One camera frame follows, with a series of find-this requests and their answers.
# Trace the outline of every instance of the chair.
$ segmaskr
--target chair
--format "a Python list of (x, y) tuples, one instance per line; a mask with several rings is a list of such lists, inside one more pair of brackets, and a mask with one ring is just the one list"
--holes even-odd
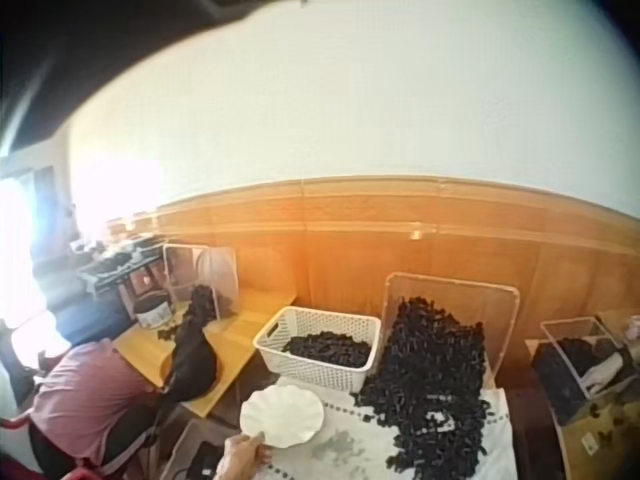
[[(0, 418), (0, 429), (6, 430), (18, 430), (20, 428), (27, 428), (31, 421), (31, 411), (27, 410), (19, 417), (13, 419)], [(0, 463), (0, 477), (7, 478), (9, 480), (45, 480), (44, 475), (41, 473), (33, 472), (20, 463), (13, 460), (11, 457), (3, 456), (3, 461)], [(64, 476), (62, 480), (102, 480), (95, 472), (92, 472), (86, 467), (78, 466), (72, 472), (69, 472)]]

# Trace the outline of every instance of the hand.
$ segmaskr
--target hand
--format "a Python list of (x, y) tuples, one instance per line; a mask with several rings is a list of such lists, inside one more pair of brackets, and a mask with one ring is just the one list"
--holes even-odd
[(622, 368), (622, 356), (614, 353), (604, 362), (591, 367), (582, 377), (582, 385), (592, 395), (602, 390)]
[(250, 480), (258, 467), (271, 461), (271, 449), (262, 444), (264, 435), (236, 435), (224, 442), (216, 480)]

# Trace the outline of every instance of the laundry basket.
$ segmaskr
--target laundry basket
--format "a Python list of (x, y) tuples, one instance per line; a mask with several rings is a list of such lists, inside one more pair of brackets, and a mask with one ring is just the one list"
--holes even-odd
[[(368, 343), (371, 352), (367, 363), (360, 368), (341, 367), (282, 351), (291, 337), (321, 332), (346, 334), (356, 342)], [(359, 392), (367, 373), (373, 367), (379, 339), (378, 318), (285, 307), (258, 333), (253, 345), (262, 355), (267, 368), (274, 373), (334, 390)]]
[(423, 297), (444, 308), (462, 325), (484, 324), (485, 349), (489, 377), (500, 370), (520, 305), (520, 293), (514, 287), (471, 282), (454, 278), (430, 277), (396, 272), (387, 277), (382, 313), (384, 348), (403, 299)]

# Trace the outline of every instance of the wooden wall paneling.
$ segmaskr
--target wooden wall paneling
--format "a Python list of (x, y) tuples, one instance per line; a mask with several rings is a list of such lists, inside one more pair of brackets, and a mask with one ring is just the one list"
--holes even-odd
[(503, 372), (540, 322), (638, 305), (640, 221), (561, 195), (434, 177), (341, 177), (217, 192), (124, 220), (236, 248), (240, 281), (291, 289), (315, 308), (380, 315), (404, 271), (511, 285), (521, 293)]
[(235, 249), (240, 284), (309, 302), (301, 182), (239, 189), (209, 201), (217, 245)]
[(183, 231), (211, 230), (213, 220), (209, 205), (194, 205), (181, 210), (163, 211), (158, 213), (158, 231), (172, 236)]
[(542, 246), (535, 278), (523, 302), (525, 335), (537, 338), (540, 322), (587, 315), (587, 299), (599, 252), (590, 248)]
[(633, 307), (640, 307), (640, 257), (600, 252), (586, 310), (595, 314)]
[(587, 298), (597, 270), (598, 253), (594, 249), (553, 243), (541, 246), (535, 276), (527, 295), (523, 296), (499, 375), (501, 385), (520, 387), (533, 381), (524, 340), (543, 338), (541, 322), (589, 313)]
[(406, 270), (408, 235), (309, 230), (306, 238), (312, 305), (379, 317), (385, 279)]
[(434, 225), (438, 182), (434, 179), (338, 178), (303, 182), (307, 224), (375, 222), (380, 228)]
[(438, 232), (431, 274), (515, 287), (526, 298), (539, 255), (536, 242)]
[(295, 293), (298, 304), (312, 305), (302, 228), (218, 232), (216, 238), (218, 245), (235, 249), (241, 287)]

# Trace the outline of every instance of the white tablecloth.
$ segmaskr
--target white tablecloth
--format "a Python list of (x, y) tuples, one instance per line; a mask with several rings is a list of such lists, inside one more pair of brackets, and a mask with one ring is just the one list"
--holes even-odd
[[(325, 406), (324, 424), (307, 443), (274, 452), (270, 468), (258, 473), (260, 480), (377, 480), (413, 478), (413, 469), (396, 473), (386, 460), (398, 452), (393, 445), (397, 428), (380, 427), (370, 407), (355, 407), (353, 397), (344, 392), (281, 378), (278, 385), (296, 385), (315, 392)], [(482, 399), (491, 404), (494, 416), (487, 417), (482, 445), (487, 455), (474, 480), (517, 478), (509, 409), (502, 389), (482, 390)], [(365, 422), (365, 415), (374, 417)]]

